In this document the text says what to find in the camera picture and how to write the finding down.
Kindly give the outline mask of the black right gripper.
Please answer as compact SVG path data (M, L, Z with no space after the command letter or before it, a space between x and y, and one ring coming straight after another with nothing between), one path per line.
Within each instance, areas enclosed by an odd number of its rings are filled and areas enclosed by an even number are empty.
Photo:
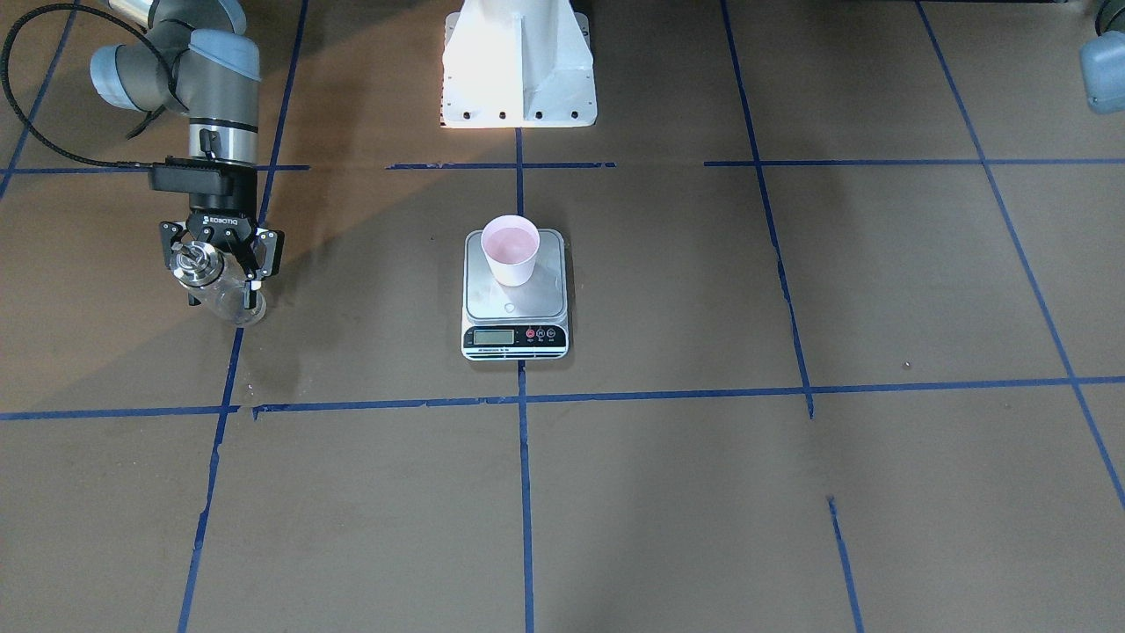
M210 228L218 244L238 244L238 265L248 289L258 291L266 278L278 275L286 236L282 230L258 229L256 169L230 168L230 175L236 181L233 195L189 195L188 227L197 236ZM205 242L192 239L178 221L161 221L160 237L165 266L188 288L188 305L200 306L192 288L205 278Z

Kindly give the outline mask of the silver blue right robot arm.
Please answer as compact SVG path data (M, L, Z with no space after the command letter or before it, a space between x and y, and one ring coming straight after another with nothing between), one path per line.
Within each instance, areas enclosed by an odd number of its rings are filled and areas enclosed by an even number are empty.
M184 221L164 221L162 257L190 302L264 311L284 234L258 224L258 47L236 1L108 1L143 28L133 45L102 47L90 79L106 103L188 120L188 152L148 169L153 191L184 193Z

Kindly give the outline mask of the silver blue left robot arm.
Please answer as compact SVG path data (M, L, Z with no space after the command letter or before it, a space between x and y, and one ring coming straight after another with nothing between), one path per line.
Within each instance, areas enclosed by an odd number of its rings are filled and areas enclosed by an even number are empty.
M1080 48L1086 103L1094 114L1124 109L1124 1L1100 1L1094 12L1096 37Z

